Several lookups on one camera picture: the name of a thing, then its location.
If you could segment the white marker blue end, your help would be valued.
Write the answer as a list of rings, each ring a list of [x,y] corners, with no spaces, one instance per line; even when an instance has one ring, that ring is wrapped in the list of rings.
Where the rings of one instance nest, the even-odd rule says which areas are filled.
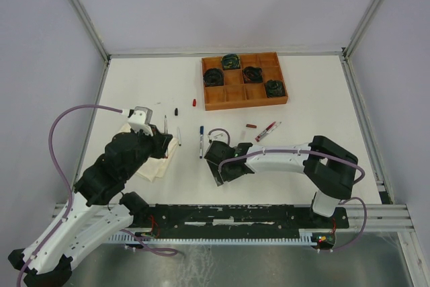
[[[203,159],[204,153],[204,135],[201,133],[199,138],[199,159]]]

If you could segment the white marker red end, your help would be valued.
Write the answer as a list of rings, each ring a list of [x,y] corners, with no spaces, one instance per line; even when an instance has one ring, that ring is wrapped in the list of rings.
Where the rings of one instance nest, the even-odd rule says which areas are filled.
[[[261,132],[255,140],[257,142],[260,142],[262,139],[264,139],[268,134],[270,134],[272,131],[274,131],[281,122],[272,122],[263,132]]]

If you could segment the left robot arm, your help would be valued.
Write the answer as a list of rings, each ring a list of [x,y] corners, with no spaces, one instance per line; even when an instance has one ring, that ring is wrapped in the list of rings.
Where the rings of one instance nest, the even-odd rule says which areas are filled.
[[[74,269],[97,247],[130,225],[148,220],[148,204],[136,193],[125,193],[118,205],[90,227],[85,224],[150,158],[164,159],[172,135],[150,125],[115,135],[96,162],[86,169],[64,208],[48,228],[25,249],[15,249],[10,264],[18,270],[17,286],[64,286]]]

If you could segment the white marker black end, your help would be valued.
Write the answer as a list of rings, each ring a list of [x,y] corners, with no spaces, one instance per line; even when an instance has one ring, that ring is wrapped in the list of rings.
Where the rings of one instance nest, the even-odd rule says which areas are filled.
[[[168,134],[168,120],[167,120],[167,115],[164,116],[164,133]]]

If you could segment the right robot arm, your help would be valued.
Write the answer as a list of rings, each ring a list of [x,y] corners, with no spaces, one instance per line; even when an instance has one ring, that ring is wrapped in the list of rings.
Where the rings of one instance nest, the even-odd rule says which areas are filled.
[[[354,185],[365,175],[358,158],[325,136],[290,146],[261,146],[240,142],[231,147],[214,140],[204,155],[217,185],[248,174],[269,171],[305,175],[316,187],[308,219],[316,227],[331,222],[340,202],[352,198]]]

